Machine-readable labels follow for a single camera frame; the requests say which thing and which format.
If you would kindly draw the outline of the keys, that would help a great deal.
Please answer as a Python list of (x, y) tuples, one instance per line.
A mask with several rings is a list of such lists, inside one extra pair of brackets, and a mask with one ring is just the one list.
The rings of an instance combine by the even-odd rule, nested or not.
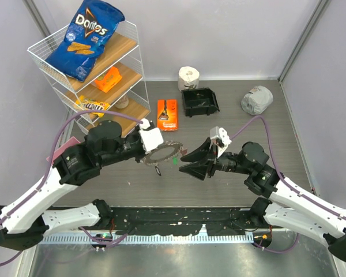
[(204, 93), (194, 93), (192, 94), (192, 98), (190, 100), (190, 107), (201, 107), (209, 104), (208, 97)]

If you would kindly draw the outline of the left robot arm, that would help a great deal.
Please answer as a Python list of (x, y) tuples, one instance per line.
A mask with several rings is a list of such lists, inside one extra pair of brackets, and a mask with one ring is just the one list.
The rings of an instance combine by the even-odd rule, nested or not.
[(122, 127), (115, 121), (102, 121), (90, 129), (84, 142), (66, 148), (54, 160), (47, 177), (15, 202), (0, 206), (0, 246), (22, 251), (51, 234), (68, 229), (108, 228), (112, 212), (104, 200), (96, 199), (79, 208), (55, 211), (49, 208), (64, 195), (99, 176), (103, 167), (132, 158), (141, 160), (147, 152), (142, 135), (154, 127), (153, 122), (143, 119), (126, 137), (122, 137)]

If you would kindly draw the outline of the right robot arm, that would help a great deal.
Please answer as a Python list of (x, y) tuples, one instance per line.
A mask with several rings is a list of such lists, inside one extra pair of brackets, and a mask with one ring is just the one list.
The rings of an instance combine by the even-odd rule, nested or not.
[(184, 155), (179, 171), (203, 180), (216, 171), (244, 174), (244, 184), (258, 196), (249, 219), (253, 226), (283, 227), (307, 236), (346, 262), (346, 209), (301, 188), (267, 164), (269, 155), (254, 142), (239, 153), (226, 152), (208, 138)]

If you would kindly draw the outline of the orange razor box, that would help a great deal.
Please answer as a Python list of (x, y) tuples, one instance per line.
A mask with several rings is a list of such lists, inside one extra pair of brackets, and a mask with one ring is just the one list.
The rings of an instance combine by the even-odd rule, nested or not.
[(178, 130), (178, 102), (176, 99), (157, 101), (157, 127), (164, 132)]

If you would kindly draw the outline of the pink plastic tray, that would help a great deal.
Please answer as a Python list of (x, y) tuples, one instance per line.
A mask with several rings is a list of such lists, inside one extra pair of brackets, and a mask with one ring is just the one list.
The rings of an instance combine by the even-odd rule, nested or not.
[(54, 164), (55, 159), (59, 157), (62, 153), (64, 153), (66, 149), (79, 143), (80, 141), (76, 139), (74, 136), (69, 138), (64, 144), (62, 144), (60, 147), (54, 150), (52, 158), (48, 156), (46, 160), (47, 161), (51, 160), (51, 164)]

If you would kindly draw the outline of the black plastic storage bin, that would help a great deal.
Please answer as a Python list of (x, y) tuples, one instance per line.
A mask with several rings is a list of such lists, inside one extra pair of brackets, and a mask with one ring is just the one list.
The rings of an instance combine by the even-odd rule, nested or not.
[(216, 94), (210, 88), (186, 89), (181, 94), (186, 117), (211, 115), (220, 111)]

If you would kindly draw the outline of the yellow M&M candy bag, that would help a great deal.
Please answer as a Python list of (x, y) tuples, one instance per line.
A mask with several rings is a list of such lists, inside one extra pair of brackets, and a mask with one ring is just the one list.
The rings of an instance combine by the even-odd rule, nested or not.
[(97, 101), (91, 98), (88, 98), (84, 95), (80, 95), (76, 102), (73, 104), (73, 107), (76, 109), (82, 110), (99, 110), (105, 111), (110, 108), (110, 104), (107, 102)]

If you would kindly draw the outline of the orange snack box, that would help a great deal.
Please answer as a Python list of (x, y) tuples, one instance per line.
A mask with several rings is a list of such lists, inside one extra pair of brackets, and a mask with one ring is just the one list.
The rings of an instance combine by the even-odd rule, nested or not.
[(104, 93), (107, 93), (122, 80), (122, 76), (117, 67), (112, 66), (107, 72), (101, 74), (93, 82), (94, 86)]

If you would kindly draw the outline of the grey wrapped paper bundle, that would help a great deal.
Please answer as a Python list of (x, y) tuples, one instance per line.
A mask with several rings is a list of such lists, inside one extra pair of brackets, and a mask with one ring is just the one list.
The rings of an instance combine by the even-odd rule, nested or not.
[(255, 86), (241, 100), (241, 108), (250, 115), (262, 114), (273, 103), (272, 92), (264, 86)]

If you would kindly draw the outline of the white toilet paper roll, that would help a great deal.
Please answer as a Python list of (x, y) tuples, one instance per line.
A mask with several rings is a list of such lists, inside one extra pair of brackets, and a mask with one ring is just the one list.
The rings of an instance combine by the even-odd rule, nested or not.
[(196, 89), (200, 80), (200, 73), (191, 66), (183, 66), (178, 72), (178, 89), (184, 91), (187, 89)]

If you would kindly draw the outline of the blue Doritos chip bag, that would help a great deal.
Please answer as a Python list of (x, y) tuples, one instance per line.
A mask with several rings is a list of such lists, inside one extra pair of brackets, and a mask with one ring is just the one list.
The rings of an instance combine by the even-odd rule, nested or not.
[(85, 81), (118, 24), (124, 20), (124, 14), (107, 2), (83, 1), (63, 41), (46, 62), (80, 82)]

